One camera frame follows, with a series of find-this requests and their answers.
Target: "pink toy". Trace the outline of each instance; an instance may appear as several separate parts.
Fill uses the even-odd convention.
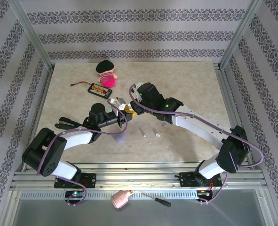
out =
[[[113,73],[114,69],[114,64],[108,60],[103,60],[97,65],[96,72],[100,76],[98,81],[101,82],[104,87],[110,88],[115,85],[118,76]]]
[[[128,203],[128,198],[134,194],[131,190],[126,191],[118,191],[111,197],[111,202],[117,209],[120,209],[122,206],[124,206],[126,203]]]

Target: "small cylinder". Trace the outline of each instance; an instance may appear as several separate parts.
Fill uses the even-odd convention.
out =
[[[134,192],[131,190],[126,190],[126,191],[120,190],[111,197],[111,202],[115,208],[120,209],[122,206],[128,203],[128,198],[133,193]]]

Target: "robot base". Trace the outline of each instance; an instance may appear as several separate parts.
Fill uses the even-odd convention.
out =
[[[80,181],[78,182],[86,188],[95,188],[96,184],[96,174],[95,173],[82,173],[80,176]],[[80,186],[71,184],[65,180],[57,178],[54,183],[54,188],[75,188],[81,189]]]
[[[197,178],[195,172],[180,173],[179,176],[175,177],[180,179],[181,187],[210,187],[211,181],[214,187],[222,186],[220,174],[215,175],[211,179]]]

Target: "patterned wallpaper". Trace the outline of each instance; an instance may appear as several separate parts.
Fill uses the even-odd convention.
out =
[[[225,73],[241,123],[265,154],[261,167],[278,212],[278,0],[262,3]]]
[[[21,164],[47,70],[5,0],[0,0],[0,216]]]
[[[218,63],[250,0],[21,3],[54,63],[103,58]]]

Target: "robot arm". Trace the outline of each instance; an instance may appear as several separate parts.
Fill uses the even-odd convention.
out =
[[[183,127],[204,138],[220,151],[212,158],[202,161],[197,167],[196,174],[197,177],[200,177],[200,180],[211,179],[214,175],[224,171],[230,173],[238,171],[249,152],[249,146],[223,134],[221,131],[231,131],[232,134],[247,140],[246,133],[242,127],[236,126],[231,129],[211,122],[174,98],[164,99],[151,83],[143,84],[142,82],[137,82],[134,84],[132,92],[136,95],[136,101],[133,100],[130,104],[138,115],[147,112],[161,121],[167,121],[170,124]],[[221,131],[214,129],[210,125],[215,125]]]
[[[123,99],[110,99],[110,103],[125,115],[127,121],[132,119],[133,114],[127,110],[128,106],[126,106]],[[83,131],[81,129],[101,131],[102,127],[115,123],[122,127],[125,119],[116,108],[113,107],[112,111],[107,113],[103,104],[94,104],[83,124],[61,117],[59,124],[55,124],[55,126],[59,129],[74,129],[75,131],[70,131],[69,133],[63,132],[60,136],[57,136],[52,130],[43,128],[23,153],[23,162],[38,170],[43,155],[46,153],[44,147],[48,147],[54,137],[57,136],[49,148],[39,173],[44,177],[54,175],[79,182],[81,170],[69,162],[60,160],[61,156],[64,150],[77,145],[93,143],[101,135],[100,132]]]

